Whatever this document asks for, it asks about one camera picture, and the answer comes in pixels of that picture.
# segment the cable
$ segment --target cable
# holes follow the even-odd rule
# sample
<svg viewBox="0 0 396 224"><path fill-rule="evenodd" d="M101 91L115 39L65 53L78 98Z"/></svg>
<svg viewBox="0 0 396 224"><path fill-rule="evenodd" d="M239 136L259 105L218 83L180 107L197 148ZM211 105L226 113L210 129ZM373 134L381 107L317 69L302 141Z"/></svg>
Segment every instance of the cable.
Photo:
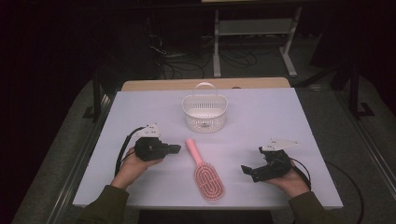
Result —
<svg viewBox="0 0 396 224"><path fill-rule="evenodd" d="M259 43L257 46L255 46L254 48L252 48L252 49L249 49L247 52L244 52L243 50L238 50L238 51L240 51L241 53L243 53L244 54L244 56L234 56L236 59L239 59L239 58L246 58L247 56L249 56L249 55L251 55L251 56L253 56L254 54L253 54L253 52L254 52L254 50L256 50L256 49L258 49L259 48L259 46L261 45L261 43ZM241 46L241 47L248 47L248 46L246 46L246 45L244 45L243 44L243 42L240 42L239 43L239 46Z"/></svg>
<svg viewBox="0 0 396 224"><path fill-rule="evenodd" d="M128 146L128 143L129 143L129 141L131 140L131 138L132 138L132 135L134 135L134 133L136 133L137 131L139 131L139 130L142 130L142 129L144 129L144 127L140 127L140 128L137 128L137 129L135 129L133 132L131 132L128 136L126 136L126 138L125 138L125 141L124 141L124 143L123 143L123 145L122 145L122 147L121 147L121 150L120 150L120 154L119 154L119 156L117 157L117 162L116 162L116 171L115 171L115 173L114 173L114 176L116 176L118 173L119 173L119 170L120 170L120 167L121 167L121 163L122 163L122 155L124 154L124 152L125 152L125 149L126 149L126 147Z"/></svg>
<svg viewBox="0 0 396 224"><path fill-rule="evenodd" d="M250 67L251 65L257 63L257 59L256 59L255 56L253 56L253 58L254 58L254 63L251 63L247 58L241 58L241 59L244 59L244 60L246 61L245 63L242 63L242 62L239 62L239 61L237 61L237 60L234 60L234 59L232 59L232 58L226 56L226 55L223 54L223 53L221 53L219 56L220 56L221 59L222 59L224 62L226 62L228 65L230 65L230 66L232 66L232 67L236 67L236 68L247 68L247 67Z"/></svg>
<svg viewBox="0 0 396 224"><path fill-rule="evenodd" d="M308 169L306 169L306 167L300 162L300 161L297 161L300 165L302 165L303 167L304 167L304 169L306 170L306 174L308 175L308 181L309 181L309 183L311 183L311 174L309 174L309 171L308 171Z"/></svg>
<svg viewBox="0 0 396 224"><path fill-rule="evenodd" d="M359 198L361 200L361 213L359 214L359 219L356 223L360 224L363 221L363 217L364 217L364 200L363 200L363 195L361 194L361 190L359 189L356 182L352 179L352 177L350 177L350 175L348 175L343 169L341 169L340 167L336 166L335 164L333 164L329 161L325 161L325 162L327 164L331 165L332 167L334 167L335 169L337 169L338 171L340 171L341 173L343 173L349 179L349 181L352 183L353 187L355 187L355 190L358 192Z"/></svg>
<svg viewBox="0 0 396 224"><path fill-rule="evenodd" d="M166 74L165 74L166 72L172 72L172 76L170 77L170 79L174 79L176 73L180 74L180 78L183 77L182 74L180 72L176 71L175 67L172 66L171 64L163 62L163 65L166 65L172 69L172 71L165 71L165 69L163 69L163 75L165 76L165 79L166 79Z"/></svg>
<svg viewBox="0 0 396 224"><path fill-rule="evenodd" d="M166 74L165 74L165 67L163 66L163 63L160 63L160 68L161 68L161 72L163 72L163 79L166 80Z"/></svg>
<svg viewBox="0 0 396 224"><path fill-rule="evenodd" d="M134 154L134 151L131 152L131 153L129 153L128 155L126 155L126 156L124 157L124 159L121 160L121 162L125 161L125 159L128 158L129 156L131 156L132 154Z"/></svg>
<svg viewBox="0 0 396 224"><path fill-rule="evenodd" d="M198 63L193 63L193 62L201 59L201 57L194 56L193 54L188 54L186 56L188 57L187 60L178 60L178 61L176 61L175 59L168 59L167 58L166 60L163 61L164 65L166 65L166 66L168 66L168 67L170 67L172 69L171 72L173 72L173 75L172 75L171 79L174 78L175 73L180 73L179 71L176 71L176 69L182 70L182 71L201 70L202 78L204 78L205 77L204 68L207 67L207 65L211 61L211 57L208 57L208 59L204 62L204 64L200 65ZM183 65L193 66L193 68L183 67Z"/></svg>
<svg viewBox="0 0 396 224"><path fill-rule="evenodd" d="M151 45L149 45L148 47L151 48L151 49L155 49L157 52L159 52L159 53L161 53L161 54L163 54L163 55L166 55L166 50L157 49L157 48L155 48L155 47L152 47Z"/></svg>

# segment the pink hair brush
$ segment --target pink hair brush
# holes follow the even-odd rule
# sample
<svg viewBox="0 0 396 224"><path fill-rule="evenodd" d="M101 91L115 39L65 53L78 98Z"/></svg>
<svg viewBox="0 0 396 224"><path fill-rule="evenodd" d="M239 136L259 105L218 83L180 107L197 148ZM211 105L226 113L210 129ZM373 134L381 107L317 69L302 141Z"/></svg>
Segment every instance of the pink hair brush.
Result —
<svg viewBox="0 0 396 224"><path fill-rule="evenodd" d="M195 183L201 192L201 195L209 201L214 201L224 194L224 186L219 179L218 173L215 168L206 162L203 162L194 140L186 140L187 148L197 163L195 169Z"/></svg>

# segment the basket handle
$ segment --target basket handle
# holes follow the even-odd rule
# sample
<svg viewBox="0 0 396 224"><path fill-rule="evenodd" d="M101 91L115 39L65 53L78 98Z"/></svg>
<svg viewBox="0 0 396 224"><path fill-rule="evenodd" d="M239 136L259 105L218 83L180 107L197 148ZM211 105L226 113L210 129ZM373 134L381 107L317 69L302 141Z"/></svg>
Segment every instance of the basket handle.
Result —
<svg viewBox="0 0 396 224"><path fill-rule="evenodd" d="M216 87L209 82L201 82L200 84L196 85L192 94L195 95L195 90L198 89L198 87L202 87L202 86L209 86L209 87L213 88L216 92L216 95L219 95L218 89L216 89Z"/></svg>

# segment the metal frame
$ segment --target metal frame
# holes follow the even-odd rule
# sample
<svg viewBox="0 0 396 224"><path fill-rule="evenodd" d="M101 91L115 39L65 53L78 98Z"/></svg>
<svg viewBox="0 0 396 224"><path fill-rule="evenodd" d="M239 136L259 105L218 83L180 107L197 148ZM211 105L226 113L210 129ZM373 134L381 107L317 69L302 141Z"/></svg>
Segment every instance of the metal frame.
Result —
<svg viewBox="0 0 396 224"><path fill-rule="evenodd" d="M101 107L101 113L96 115L96 121L92 123L89 135L85 139L85 142L78 153L76 161L70 170L70 175L64 181L64 185L60 190L56 203L49 214L49 218L46 222L47 224L59 223L70 200L73 200L79 182L84 176L85 169L87 168L88 162L90 161L91 153L96 146L96 142L105 124L111 105L112 100L105 95L102 98L101 104L99 105Z"/></svg>
<svg viewBox="0 0 396 224"><path fill-rule="evenodd" d="M291 42L300 19L302 7L297 7L292 19L271 20L243 20L243 21L220 21L219 11L215 15L215 47L213 53L214 77L221 77L219 61L219 36L220 35L269 35L287 34L288 38L284 46L280 47L280 54L288 69L290 77L297 77L297 72L289 56Z"/></svg>
<svg viewBox="0 0 396 224"><path fill-rule="evenodd" d="M396 175L388 166L388 163L385 161L379 148L376 146L370 134L368 134L367 130L361 124L361 121L359 119L356 119L356 115L351 113L350 105L346 97L343 95L343 93L336 92L335 96L338 102L340 103L340 105L345 110L346 115L349 118L349 121L352 123L352 125L354 125L359 135L361 136L361 140L367 146L370 159L372 160L375 168L377 169L382 179L384 180L384 183L387 185L393 199L396 200Z"/></svg>

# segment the black cable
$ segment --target black cable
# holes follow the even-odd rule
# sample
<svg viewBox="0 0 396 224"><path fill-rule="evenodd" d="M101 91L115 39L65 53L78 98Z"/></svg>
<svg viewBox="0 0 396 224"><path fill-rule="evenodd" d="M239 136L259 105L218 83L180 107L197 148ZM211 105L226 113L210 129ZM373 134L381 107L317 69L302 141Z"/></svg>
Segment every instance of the black cable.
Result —
<svg viewBox="0 0 396 224"><path fill-rule="evenodd" d="M303 167L304 167L304 169L306 170L306 174L308 175L308 181L309 181L309 183L311 183L311 174L309 174L309 171L308 171L308 169L306 169L306 167L300 162L300 161L297 161L300 165L302 165Z"/></svg>
<svg viewBox="0 0 396 224"><path fill-rule="evenodd" d="M131 153L129 153L128 155L126 155L126 156L124 157L124 159L121 160L121 162L125 161L125 159L128 158L129 156L131 156L132 154L134 154L134 151L131 152Z"/></svg>
<svg viewBox="0 0 396 224"><path fill-rule="evenodd" d="M241 49L240 50L228 49L227 51L229 53L231 53L235 57L235 59L246 58L247 56L252 55L251 52L250 53L245 53Z"/></svg>
<svg viewBox="0 0 396 224"><path fill-rule="evenodd" d="M182 71L196 71L196 70L201 70L202 72L202 78L205 77L205 70L204 68L209 64L209 62L211 61L211 57L208 57L208 59L205 61L205 63L203 65L197 64L197 63L192 63L196 60L198 60L199 57L196 57L195 59L188 59L186 61L173 61L173 60L168 60L166 59L165 61L163 61L163 64L167 65L168 67L170 67L173 71L173 73L175 74L176 69L178 70L182 70ZM189 66L193 66L193 68L186 68L186 67L182 67L182 66L178 66L178 65L189 65Z"/></svg>
<svg viewBox="0 0 396 224"><path fill-rule="evenodd" d="M274 52L278 52L278 51L279 51L278 48L273 48L273 49L268 49L267 51L265 51L265 52L263 52L263 53L257 53L257 52L255 52L255 53L252 53L252 54L253 54L253 55L256 55L256 56L262 56L262 55L267 55L267 54L274 53Z"/></svg>
<svg viewBox="0 0 396 224"><path fill-rule="evenodd" d="M118 173L119 173L119 170L120 170L120 167L121 167L121 163L122 163L122 155L125 153L125 149L126 149L126 147L128 146L128 144L129 144L129 141L131 140L131 138L132 138L132 135L134 135L134 133L136 133L137 131L139 131L139 130L142 130L142 129L144 129L144 127L140 127L140 128L137 128L137 129L135 129L133 132L131 132L128 136L126 136L126 138L125 138L125 141L124 141L124 143L123 143L123 145L122 145L122 147L121 147L121 150L120 150L120 154L119 154L119 156L117 157L117 162L116 162L116 171L115 171L115 173L114 173L114 176L116 176Z"/></svg>
<svg viewBox="0 0 396 224"><path fill-rule="evenodd" d="M245 45L244 44L244 42L245 42L245 40L241 40L240 38L239 38L239 46L240 47L244 47L244 48L249 48L249 47L251 47L251 46L249 46L249 45ZM238 50L238 51L240 51L241 53L243 53L243 54L245 54L245 56L234 56L236 59L239 59L239 58L242 58L242 57L247 57L247 56L254 56L255 54L253 54L253 52L254 52L254 50L256 50L256 49L258 49L260 46L262 45L262 43L259 43L259 44L257 44L256 46L253 46L253 48L250 48L250 49L248 49L247 50L247 52L244 52L243 50Z"/></svg>
<svg viewBox="0 0 396 224"><path fill-rule="evenodd" d="M353 187L355 187L355 190L358 192L359 198L361 200L361 213L359 214L359 219L356 223L360 224L363 221L363 217L364 217L364 200L363 200L363 195L361 194L361 190L359 189L356 182L352 179L352 177L350 177L350 175L348 175L343 169L341 169L340 167L336 166L335 164L333 164L329 161L325 161L325 162L327 164L331 165L332 167L334 167L335 169L337 169L338 171L340 171L341 173L343 173L349 179L349 181L352 183Z"/></svg>
<svg viewBox="0 0 396 224"><path fill-rule="evenodd" d="M179 53L179 54L166 54L163 56L163 58L169 63L171 61L175 63L190 63L196 61L200 57L195 53Z"/></svg>
<svg viewBox="0 0 396 224"><path fill-rule="evenodd" d="M247 68L247 67L250 67L251 65L254 65L254 64L257 63L257 58L256 58L256 56L254 56L254 55L250 55L250 56L252 56L253 59L254 59L253 63L252 63L247 57L239 58L239 59L244 59L244 60L246 61L245 63L243 63L243 62L239 62L239 61L237 61L237 60L234 60L234 59L232 59L232 58L226 56L226 55L223 54L223 53L221 53L219 56L220 56L221 59L222 59L224 62L226 62L228 65L230 65L230 66L232 66L232 67L236 67L236 68Z"/></svg>
<svg viewBox="0 0 396 224"><path fill-rule="evenodd" d="M165 71L165 69L163 69L163 75L164 75L164 76L165 76L165 73L166 73L166 72L172 72L172 76L170 77L170 79L174 79L174 78L175 78L175 74L176 74L176 73L180 73L180 72L176 71L176 70L175 70L175 67L172 66L170 63L163 62L163 65L166 65L166 66L168 66L168 67L170 67L170 68L172 69L172 71Z"/></svg>
<svg viewBox="0 0 396 224"><path fill-rule="evenodd" d="M163 66L163 63L161 63L161 72L163 73L163 79L166 80L166 74L165 74L165 67Z"/></svg>
<svg viewBox="0 0 396 224"><path fill-rule="evenodd" d="M251 52L250 53L245 53L244 51L242 51L242 50L238 50L238 51L240 51L241 53L244 53L245 55L243 56L243 55L240 55L240 54L238 54L238 53L236 53L237 51L236 50L234 50L233 52L229 49L228 50L234 57L235 57L235 59L245 59L246 61L247 61L247 64L249 65L249 66L251 66L251 65L254 65L254 64L256 64L257 63L257 58L256 58L256 56L254 55L254 54L252 54ZM253 58L253 62L251 62L249 59L248 59L248 57L251 57L251 58Z"/></svg>

